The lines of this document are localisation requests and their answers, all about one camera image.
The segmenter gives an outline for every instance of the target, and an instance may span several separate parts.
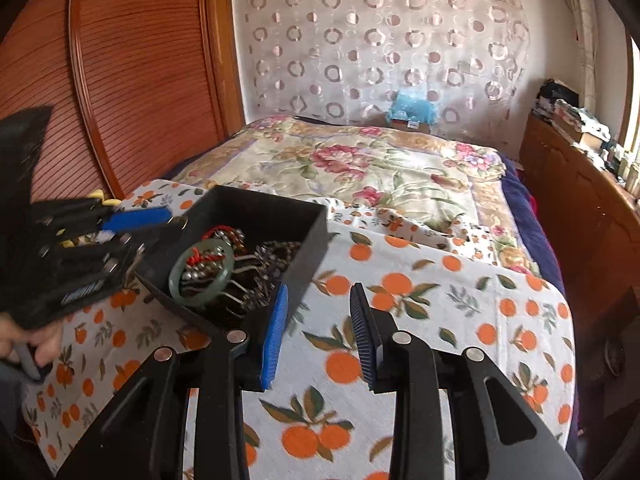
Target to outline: purple blanket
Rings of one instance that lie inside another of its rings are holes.
[[[546,239],[540,222],[531,209],[531,195],[518,178],[513,163],[503,154],[500,156],[507,166],[507,174],[502,178],[502,192],[516,221],[520,238],[529,250],[532,259],[540,266],[542,277],[555,285],[565,296],[558,260],[556,260],[556,255]]]

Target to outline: white wall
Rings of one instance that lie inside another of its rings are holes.
[[[598,15],[595,114],[617,137],[626,102],[626,30],[608,0],[595,0],[595,4]]]
[[[529,60],[512,105],[507,127],[513,136],[511,158],[518,157],[527,117],[542,85],[559,79],[580,91],[580,55],[574,16],[564,0],[521,0],[529,20]]]

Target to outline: floral quilt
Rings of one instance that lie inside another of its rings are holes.
[[[249,124],[174,180],[266,185],[279,195],[385,207],[451,234],[464,217],[491,229],[503,267],[536,273],[502,193],[493,148],[368,126],[319,126],[287,116]]]

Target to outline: bed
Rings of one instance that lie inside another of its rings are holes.
[[[145,182],[122,208],[167,205],[178,215],[218,184],[324,203],[333,234],[287,327],[274,387],[243,396],[253,478],[386,478],[394,398],[370,395],[360,378],[346,301],[355,282],[373,307],[434,348],[483,348],[566,443],[575,389],[570,311],[528,194],[495,150],[270,117],[172,180]],[[23,409],[52,470],[154,348],[206,343],[138,283],[70,316],[51,377]],[[196,403],[193,392],[186,480]],[[445,423],[453,478],[450,435]]]

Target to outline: person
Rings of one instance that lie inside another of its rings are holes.
[[[60,319],[46,327],[28,331],[17,326],[7,313],[0,312],[0,358],[17,363],[14,344],[27,343],[36,348],[36,364],[39,367],[47,365],[60,354],[62,323]]]
[[[14,345],[27,343],[36,349],[36,364],[46,366],[62,351],[62,325],[60,319],[38,330],[24,330],[7,313],[0,312],[0,359],[18,363]],[[0,368],[0,424],[8,434],[14,434],[18,427],[21,403],[22,384],[3,377]]]

